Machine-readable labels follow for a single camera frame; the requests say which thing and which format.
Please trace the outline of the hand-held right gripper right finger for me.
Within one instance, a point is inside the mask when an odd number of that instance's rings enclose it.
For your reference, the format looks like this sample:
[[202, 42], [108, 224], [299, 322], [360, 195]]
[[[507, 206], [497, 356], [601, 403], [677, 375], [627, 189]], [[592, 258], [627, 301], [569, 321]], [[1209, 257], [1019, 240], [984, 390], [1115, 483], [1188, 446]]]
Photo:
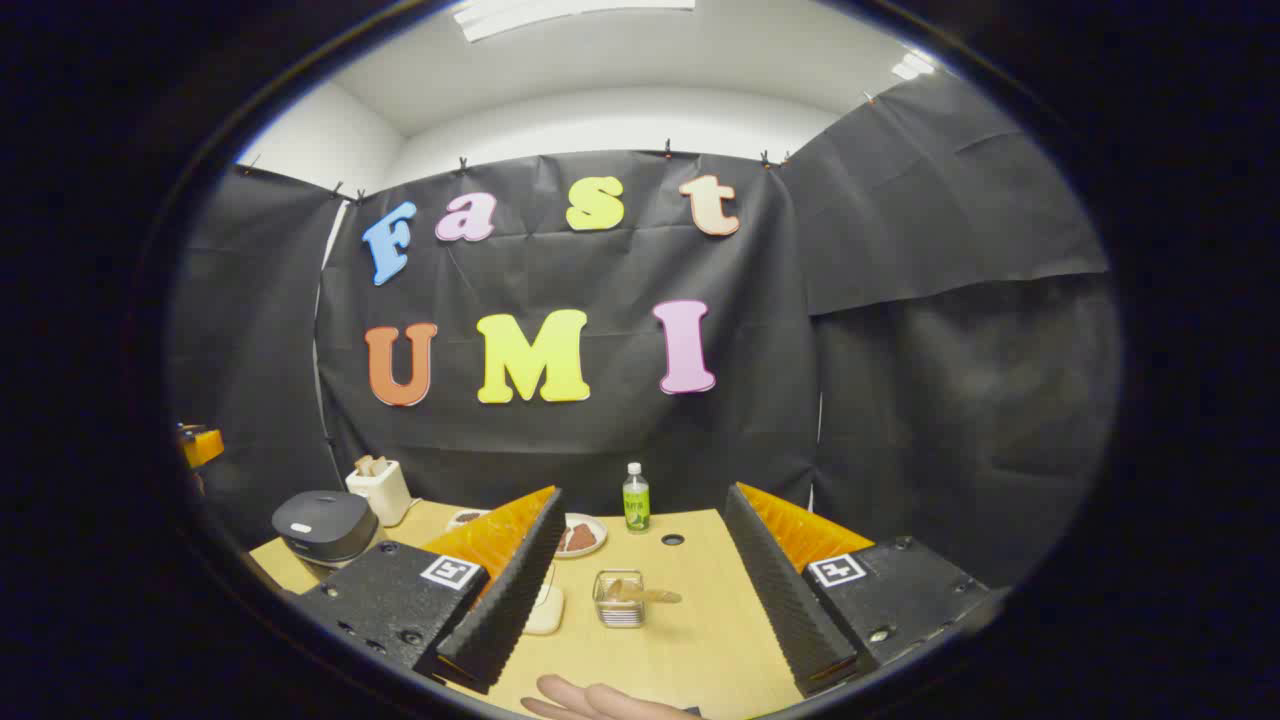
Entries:
[[723, 520], [806, 697], [922, 653], [997, 597], [910, 536], [876, 543], [744, 483]]

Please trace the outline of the wooden spoon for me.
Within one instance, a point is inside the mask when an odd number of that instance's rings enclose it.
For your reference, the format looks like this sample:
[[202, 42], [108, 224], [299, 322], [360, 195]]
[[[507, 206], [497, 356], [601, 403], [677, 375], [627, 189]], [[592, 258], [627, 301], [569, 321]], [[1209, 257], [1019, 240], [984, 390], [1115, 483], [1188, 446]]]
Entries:
[[680, 603], [680, 593], [666, 589], [648, 588], [637, 577], [607, 578], [602, 584], [599, 600], [612, 603]]

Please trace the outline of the metal wire chopstick holder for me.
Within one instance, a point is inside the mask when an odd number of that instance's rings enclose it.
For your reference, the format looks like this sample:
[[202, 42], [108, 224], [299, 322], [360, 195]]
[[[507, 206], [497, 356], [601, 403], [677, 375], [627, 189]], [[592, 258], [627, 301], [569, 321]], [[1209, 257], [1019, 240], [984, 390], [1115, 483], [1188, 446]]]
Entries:
[[591, 601], [599, 621], [608, 628], [613, 629], [630, 629], [639, 628], [645, 623], [645, 607], [646, 603], [612, 603], [603, 602], [599, 600], [602, 584], [605, 583], [607, 578], [617, 577], [637, 577], [644, 584], [643, 574], [639, 570], [628, 569], [604, 569], [600, 570], [594, 579], [591, 588]]

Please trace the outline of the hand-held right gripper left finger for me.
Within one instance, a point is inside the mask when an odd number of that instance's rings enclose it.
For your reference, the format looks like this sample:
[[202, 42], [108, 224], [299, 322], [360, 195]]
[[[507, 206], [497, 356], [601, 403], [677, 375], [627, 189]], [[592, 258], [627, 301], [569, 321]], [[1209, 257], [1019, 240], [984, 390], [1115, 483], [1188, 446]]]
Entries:
[[485, 694], [524, 633], [566, 529], [544, 487], [420, 547], [384, 541], [298, 597], [375, 659]]

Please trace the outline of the dark grey rice cooker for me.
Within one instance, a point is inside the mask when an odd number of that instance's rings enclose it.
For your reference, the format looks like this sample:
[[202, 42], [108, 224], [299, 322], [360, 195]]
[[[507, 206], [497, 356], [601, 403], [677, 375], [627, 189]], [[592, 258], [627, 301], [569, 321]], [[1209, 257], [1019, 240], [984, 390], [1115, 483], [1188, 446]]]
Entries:
[[271, 527], [319, 580], [387, 541], [369, 501], [347, 492], [297, 493], [274, 511]]

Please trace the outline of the white round plate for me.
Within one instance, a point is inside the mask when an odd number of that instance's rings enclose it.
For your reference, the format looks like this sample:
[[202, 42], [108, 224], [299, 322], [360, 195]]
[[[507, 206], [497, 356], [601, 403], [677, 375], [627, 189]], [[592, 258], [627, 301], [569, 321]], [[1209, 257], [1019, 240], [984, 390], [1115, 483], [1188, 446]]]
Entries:
[[[588, 523], [588, 524], [591, 525], [591, 528], [593, 528], [593, 530], [594, 530], [594, 533], [596, 536], [596, 539], [598, 539], [596, 544], [594, 547], [591, 547], [590, 550], [585, 550], [585, 551], [581, 551], [581, 552], [577, 552], [577, 553], [566, 553], [566, 552], [562, 552], [561, 550], [562, 550], [562, 544], [564, 542], [566, 529], [567, 528], [572, 528], [572, 527], [575, 527], [575, 525], [577, 525], [580, 523]], [[558, 547], [556, 550], [556, 559], [580, 559], [580, 557], [584, 557], [586, 555], [594, 553], [595, 551], [598, 551], [599, 548], [602, 548], [604, 546], [604, 543], [607, 541], [607, 537], [608, 537], [607, 528], [596, 518], [586, 515], [586, 514], [580, 514], [580, 512], [567, 512], [564, 515], [564, 532], [563, 532], [563, 534], [562, 534], [562, 537], [559, 539], [559, 544], [558, 544]]]

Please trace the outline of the black backdrop cloth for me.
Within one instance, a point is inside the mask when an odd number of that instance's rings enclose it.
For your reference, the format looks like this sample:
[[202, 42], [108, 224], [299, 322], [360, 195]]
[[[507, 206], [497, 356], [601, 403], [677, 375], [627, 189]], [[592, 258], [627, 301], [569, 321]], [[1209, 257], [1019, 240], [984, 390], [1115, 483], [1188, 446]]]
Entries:
[[1053, 163], [980, 91], [883, 92], [778, 169], [526, 156], [337, 197], [234, 170], [175, 281], [177, 419], [252, 548], [357, 456], [492, 509], [620, 515], [735, 482], [877, 542], [1023, 579], [1088, 493], [1121, 365], [1108, 264]]

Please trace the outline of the cream utensil box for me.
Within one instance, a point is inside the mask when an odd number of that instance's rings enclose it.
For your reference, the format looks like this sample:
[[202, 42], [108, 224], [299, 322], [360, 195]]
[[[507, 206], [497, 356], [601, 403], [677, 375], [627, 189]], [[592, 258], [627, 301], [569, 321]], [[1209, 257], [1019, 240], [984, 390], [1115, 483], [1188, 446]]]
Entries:
[[379, 477], [357, 477], [353, 469], [346, 478], [346, 487], [352, 495], [367, 501], [383, 527], [397, 527], [412, 507], [413, 498], [401, 464], [396, 460], [389, 461], [389, 469]]

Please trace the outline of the green drink bottle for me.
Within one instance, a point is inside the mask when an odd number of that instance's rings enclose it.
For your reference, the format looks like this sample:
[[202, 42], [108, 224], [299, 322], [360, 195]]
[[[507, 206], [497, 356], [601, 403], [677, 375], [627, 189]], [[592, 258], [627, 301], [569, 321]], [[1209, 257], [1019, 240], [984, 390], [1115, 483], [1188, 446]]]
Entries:
[[652, 527], [650, 486], [643, 477], [640, 462], [627, 464], [627, 477], [622, 484], [623, 519], [630, 533], [648, 533]]

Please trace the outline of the long ceiling light panel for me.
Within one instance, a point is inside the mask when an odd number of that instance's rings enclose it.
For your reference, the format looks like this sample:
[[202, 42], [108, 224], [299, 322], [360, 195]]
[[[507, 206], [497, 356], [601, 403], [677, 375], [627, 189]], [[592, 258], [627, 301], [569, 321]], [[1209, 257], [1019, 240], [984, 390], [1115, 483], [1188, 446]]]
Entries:
[[467, 42], [572, 15], [602, 12], [692, 12], [698, 0], [466, 0], [452, 18]]

